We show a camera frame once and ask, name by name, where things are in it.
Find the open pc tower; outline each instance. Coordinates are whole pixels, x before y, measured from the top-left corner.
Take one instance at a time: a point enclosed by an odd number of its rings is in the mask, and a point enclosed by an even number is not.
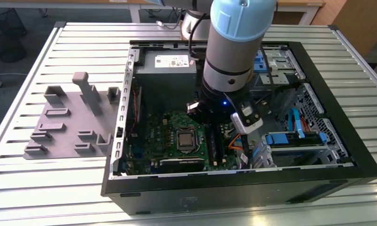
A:
[[[127,214],[311,202],[377,179],[301,43],[262,42],[250,92],[263,125],[246,136],[229,121],[209,126],[187,117],[202,77],[187,43],[130,45],[101,190]],[[194,49],[205,52],[206,42]]]

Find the metal slatted table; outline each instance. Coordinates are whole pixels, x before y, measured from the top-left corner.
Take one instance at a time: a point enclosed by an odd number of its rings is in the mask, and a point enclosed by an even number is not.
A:
[[[98,90],[122,85],[129,40],[177,40],[154,24],[67,23],[54,28],[0,126],[0,225],[114,224],[377,225],[377,180],[321,200],[183,214],[127,216],[99,196],[105,158],[23,160],[46,86],[89,73]],[[377,161],[377,75],[339,32],[325,26],[271,26],[265,40],[301,41]]]

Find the white cable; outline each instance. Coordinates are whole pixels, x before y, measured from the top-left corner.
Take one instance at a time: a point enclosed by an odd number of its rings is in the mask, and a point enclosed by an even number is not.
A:
[[[1,73],[0,75],[7,75],[7,74],[17,74],[17,75],[27,75],[27,74],[22,74],[22,73]]]
[[[167,25],[165,25],[165,23],[163,23],[162,21],[159,21],[159,20],[155,22],[155,24],[157,24],[158,26],[161,26],[161,27],[169,29],[169,30],[174,30],[174,29],[177,28],[177,26],[178,26],[178,23],[179,23],[181,12],[182,12],[182,9],[179,10],[179,14],[178,14],[178,16],[177,16],[177,22],[175,22],[175,24],[174,24],[173,27],[167,27]]]

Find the black case frame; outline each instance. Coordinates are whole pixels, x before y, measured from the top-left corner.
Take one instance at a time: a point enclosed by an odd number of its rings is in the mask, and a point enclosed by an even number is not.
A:
[[[186,45],[186,41],[131,41],[142,48]],[[253,207],[259,205],[311,202],[343,187],[377,179],[377,164],[353,128],[342,108],[329,90],[319,72],[299,42],[270,42],[262,45],[286,45],[313,88],[323,108],[323,118],[333,124],[349,152],[354,167],[323,169],[285,169],[185,177],[141,177],[107,180],[106,159],[101,195],[110,197],[127,214],[186,212],[209,209]]]

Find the chair leg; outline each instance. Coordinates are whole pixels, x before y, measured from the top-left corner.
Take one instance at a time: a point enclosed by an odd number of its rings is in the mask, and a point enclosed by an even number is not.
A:
[[[41,17],[46,17],[47,16],[47,9],[46,8],[38,8],[38,13]]]

